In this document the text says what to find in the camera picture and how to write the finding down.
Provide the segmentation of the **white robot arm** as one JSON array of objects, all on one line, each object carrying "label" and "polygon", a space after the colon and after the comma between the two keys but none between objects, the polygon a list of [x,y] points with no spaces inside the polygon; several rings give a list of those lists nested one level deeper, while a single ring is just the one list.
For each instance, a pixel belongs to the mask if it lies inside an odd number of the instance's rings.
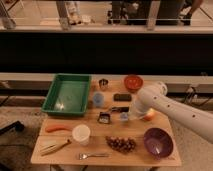
[{"label": "white robot arm", "polygon": [[213,114],[172,100],[166,96],[167,91],[163,82],[144,85],[131,102],[130,118],[142,119],[155,109],[213,144]]}]

